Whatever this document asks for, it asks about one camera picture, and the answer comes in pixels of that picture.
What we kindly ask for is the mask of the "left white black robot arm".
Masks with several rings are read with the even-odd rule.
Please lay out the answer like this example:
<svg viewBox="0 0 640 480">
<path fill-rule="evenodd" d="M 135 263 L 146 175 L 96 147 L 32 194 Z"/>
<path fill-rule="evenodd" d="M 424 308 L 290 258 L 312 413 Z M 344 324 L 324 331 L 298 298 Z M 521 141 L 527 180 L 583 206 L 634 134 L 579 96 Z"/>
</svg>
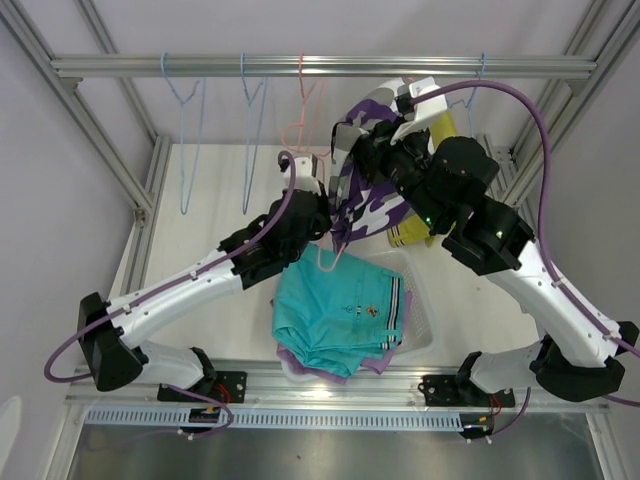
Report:
<svg viewBox="0 0 640 480">
<path fill-rule="evenodd" d="M 146 381 L 178 387 L 195 401 L 209 398 L 217 373 L 206 353 L 160 345 L 151 336 L 204 303 L 280 274 L 330 225 L 326 193 L 295 189 L 166 282 L 112 300 L 85 296 L 78 343 L 97 390 Z"/>
</svg>

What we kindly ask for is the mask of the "pink hanger of camouflage trousers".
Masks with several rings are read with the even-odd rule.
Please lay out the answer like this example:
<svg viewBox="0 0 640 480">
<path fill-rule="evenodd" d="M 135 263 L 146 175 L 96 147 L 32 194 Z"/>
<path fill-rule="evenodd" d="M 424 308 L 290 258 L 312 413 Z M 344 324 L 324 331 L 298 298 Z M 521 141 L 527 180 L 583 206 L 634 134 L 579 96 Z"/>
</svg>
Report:
<svg viewBox="0 0 640 480">
<path fill-rule="evenodd" d="M 310 146 L 311 146 L 311 140 L 307 140 L 305 143 L 305 148 L 303 148 L 303 140 L 304 140 L 304 130 L 305 130 L 305 121 L 301 120 L 298 123 L 292 123 L 287 125 L 284 130 L 282 131 L 282 135 L 281 135 L 281 141 L 282 144 L 284 146 L 286 146 L 287 148 L 289 148 L 289 145 L 286 143 L 286 135 L 287 132 L 291 129 L 297 129 L 298 130 L 298 134 L 297 134 L 297 140 L 296 140 L 296 147 L 294 148 L 294 150 L 296 152 L 302 152 L 302 153 L 309 153 L 310 152 Z M 338 265 L 338 262 L 340 261 L 341 257 L 343 256 L 347 245 L 346 244 L 342 244 L 339 249 L 337 251 L 334 251 L 333 249 L 325 249 L 325 241 L 328 240 L 330 237 L 329 233 L 324 233 L 321 235 L 321 238 L 319 240 L 316 241 L 316 248 L 317 248 L 317 253 L 316 253 L 316 266 L 317 268 L 324 273 L 330 273 L 332 271 L 334 271 Z M 331 253 L 333 255 L 333 261 L 330 265 L 324 265 L 323 264 L 323 255 L 325 253 Z"/>
</svg>

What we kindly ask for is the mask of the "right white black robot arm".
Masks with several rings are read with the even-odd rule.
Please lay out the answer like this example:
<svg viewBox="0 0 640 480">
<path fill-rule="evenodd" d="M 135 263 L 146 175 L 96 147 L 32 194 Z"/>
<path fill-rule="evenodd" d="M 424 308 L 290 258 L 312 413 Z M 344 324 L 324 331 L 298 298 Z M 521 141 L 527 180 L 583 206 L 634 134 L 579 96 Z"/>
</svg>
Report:
<svg viewBox="0 0 640 480">
<path fill-rule="evenodd" d="M 472 352 L 455 375 L 467 404 L 504 389 L 535 385 L 566 401 L 611 399 L 624 378 L 618 355 L 639 336 L 631 322 L 596 326 L 588 305 L 542 254 L 542 242 L 515 209 L 487 195 L 499 165 L 474 139 L 453 136 L 435 152 L 429 133 L 394 140 L 383 121 L 350 156 L 365 180 L 392 185 L 460 264 L 514 298 L 543 331 L 541 339 L 501 353 Z"/>
</svg>

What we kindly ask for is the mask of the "blue hanger of purple trousers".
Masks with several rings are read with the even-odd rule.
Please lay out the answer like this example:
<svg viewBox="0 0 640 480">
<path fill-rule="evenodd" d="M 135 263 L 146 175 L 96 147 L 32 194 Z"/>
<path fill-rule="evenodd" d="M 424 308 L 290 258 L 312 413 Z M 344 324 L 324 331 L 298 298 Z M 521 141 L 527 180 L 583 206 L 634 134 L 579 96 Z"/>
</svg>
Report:
<svg viewBox="0 0 640 480">
<path fill-rule="evenodd" d="M 244 181 L 241 201 L 242 214 L 246 215 L 250 205 L 255 165 L 261 143 L 269 78 L 261 77 L 257 81 L 255 87 L 250 89 L 250 85 L 247 80 L 247 55 L 245 53 L 242 53 L 240 56 L 240 73 L 247 107 L 244 149 Z"/>
</svg>

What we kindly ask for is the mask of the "yellow trousers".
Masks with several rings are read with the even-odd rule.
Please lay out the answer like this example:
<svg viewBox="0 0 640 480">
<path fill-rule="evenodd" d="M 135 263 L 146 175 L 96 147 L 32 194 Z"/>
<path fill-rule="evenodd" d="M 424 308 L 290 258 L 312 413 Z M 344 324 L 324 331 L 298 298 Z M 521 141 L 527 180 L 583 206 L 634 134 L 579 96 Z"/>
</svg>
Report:
<svg viewBox="0 0 640 480">
<path fill-rule="evenodd" d="M 430 132 L 433 149 L 436 149 L 445 139 L 458 135 L 453 115 L 449 110 L 431 125 Z M 435 242 L 435 236 L 429 233 L 429 229 L 417 215 L 389 229 L 387 237 L 393 248 L 419 243 L 430 247 Z"/>
</svg>

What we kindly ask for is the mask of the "grey purple camouflage trousers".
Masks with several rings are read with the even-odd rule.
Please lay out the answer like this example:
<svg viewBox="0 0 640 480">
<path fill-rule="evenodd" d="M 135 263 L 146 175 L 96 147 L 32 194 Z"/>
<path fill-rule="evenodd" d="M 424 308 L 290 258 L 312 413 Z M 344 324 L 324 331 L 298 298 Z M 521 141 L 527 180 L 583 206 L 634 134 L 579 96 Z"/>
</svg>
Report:
<svg viewBox="0 0 640 480">
<path fill-rule="evenodd" d="M 381 121 L 395 121 L 395 97 L 405 84 L 387 80 L 352 106 L 331 132 L 329 213 L 333 249 L 384 232 L 413 215 L 408 203 L 390 183 L 368 183 L 351 156 L 356 141 Z"/>
</svg>

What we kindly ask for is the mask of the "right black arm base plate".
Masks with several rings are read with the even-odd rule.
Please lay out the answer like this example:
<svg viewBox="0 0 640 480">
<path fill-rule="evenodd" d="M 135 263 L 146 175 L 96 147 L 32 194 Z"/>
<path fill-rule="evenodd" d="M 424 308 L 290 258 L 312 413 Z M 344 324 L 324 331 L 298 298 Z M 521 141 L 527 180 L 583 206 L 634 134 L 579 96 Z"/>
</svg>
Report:
<svg viewBox="0 0 640 480">
<path fill-rule="evenodd" d="M 516 406 L 511 390 L 486 393 L 473 383 L 458 382 L 455 375 L 424 375 L 417 386 L 427 407 L 479 408 L 480 413 L 462 414 L 460 436 L 467 442 L 487 439 L 504 408 Z"/>
</svg>

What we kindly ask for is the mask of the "pink hanger of teal trousers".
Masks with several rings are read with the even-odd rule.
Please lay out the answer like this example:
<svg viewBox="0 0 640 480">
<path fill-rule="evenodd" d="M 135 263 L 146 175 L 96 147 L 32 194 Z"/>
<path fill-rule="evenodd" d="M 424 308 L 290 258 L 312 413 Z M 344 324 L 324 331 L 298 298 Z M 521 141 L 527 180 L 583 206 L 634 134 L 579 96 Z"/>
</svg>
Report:
<svg viewBox="0 0 640 480">
<path fill-rule="evenodd" d="M 305 82 L 303 78 L 304 59 L 305 59 L 305 54 L 301 52 L 298 57 L 297 70 L 298 70 L 299 91 L 300 91 L 300 97 L 301 97 L 301 110 L 300 110 L 299 122 L 301 120 L 305 121 L 303 148 L 305 148 L 305 143 L 307 140 L 311 140 L 311 145 L 313 144 L 313 139 L 315 136 L 315 131 L 318 127 L 320 110 L 321 110 L 325 88 L 326 88 L 326 81 L 324 79 L 314 80 L 309 88 L 305 87 Z M 307 123 L 306 123 L 307 109 L 311 104 L 311 100 L 314 94 L 317 94 L 316 103 L 313 109 L 313 113 L 311 115 L 310 126 L 307 127 Z"/>
</svg>

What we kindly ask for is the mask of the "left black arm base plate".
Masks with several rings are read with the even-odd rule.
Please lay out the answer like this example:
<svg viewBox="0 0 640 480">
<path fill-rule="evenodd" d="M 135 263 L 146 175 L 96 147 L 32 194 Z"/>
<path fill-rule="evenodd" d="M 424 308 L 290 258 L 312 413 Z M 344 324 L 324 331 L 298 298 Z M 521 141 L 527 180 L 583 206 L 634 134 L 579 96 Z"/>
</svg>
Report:
<svg viewBox="0 0 640 480">
<path fill-rule="evenodd" d="M 167 385 L 160 385 L 157 400 L 167 403 L 198 403 L 200 397 L 208 397 L 227 407 L 243 404 L 245 399 L 247 374 L 241 371 L 219 371 L 215 379 L 204 377 L 193 386 L 182 391 Z M 187 423 L 180 429 L 187 435 L 212 432 L 229 422 L 227 412 L 214 403 L 206 407 L 190 407 Z"/>
</svg>

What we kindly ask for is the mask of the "light blue wire hanger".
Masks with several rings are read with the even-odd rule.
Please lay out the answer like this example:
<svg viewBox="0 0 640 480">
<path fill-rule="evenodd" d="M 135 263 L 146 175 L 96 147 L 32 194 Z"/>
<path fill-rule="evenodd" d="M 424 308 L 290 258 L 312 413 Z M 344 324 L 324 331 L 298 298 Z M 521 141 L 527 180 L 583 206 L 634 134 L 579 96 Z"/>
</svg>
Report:
<svg viewBox="0 0 640 480">
<path fill-rule="evenodd" d="M 197 78 L 193 82 L 189 93 L 181 95 L 168 75 L 167 60 L 168 53 L 163 52 L 159 60 L 161 75 L 179 106 L 179 212 L 181 215 L 186 216 L 189 212 L 196 174 L 198 173 L 199 167 L 203 139 L 207 83 L 204 77 Z M 187 109 L 196 96 L 199 96 L 196 147 L 193 159 L 188 161 L 186 153 Z"/>
</svg>

